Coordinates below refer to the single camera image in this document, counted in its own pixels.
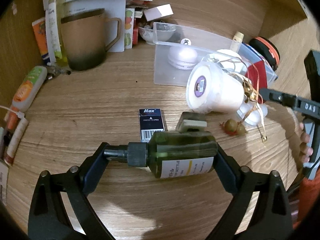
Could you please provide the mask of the person's right hand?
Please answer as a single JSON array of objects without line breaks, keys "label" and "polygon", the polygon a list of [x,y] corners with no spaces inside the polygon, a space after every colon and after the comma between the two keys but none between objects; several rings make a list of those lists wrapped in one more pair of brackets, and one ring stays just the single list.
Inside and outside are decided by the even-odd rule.
[{"label": "person's right hand", "polygon": [[301,122],[299,124],[301,129],[301,135],[300,135],[300,153],[299,158],[302,163],[308,163],[310,161],[310,157],[313,154],[313,149],[308,146],[308,143],[310,142],[310,135],[304,131],[304,124]]}]

